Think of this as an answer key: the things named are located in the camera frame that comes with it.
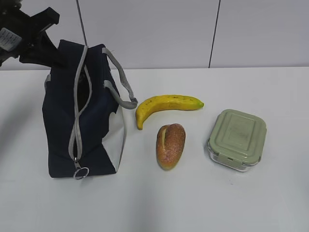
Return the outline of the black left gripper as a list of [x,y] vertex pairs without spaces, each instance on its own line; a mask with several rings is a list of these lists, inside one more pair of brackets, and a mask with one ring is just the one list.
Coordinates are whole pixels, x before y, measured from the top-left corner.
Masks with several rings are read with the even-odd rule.
[[59,23],[51,7],[29,16],[19,6],[0,8],[0,63],[18,58],[21,63],[65,68],[65,56],[54,46],[46,30]]

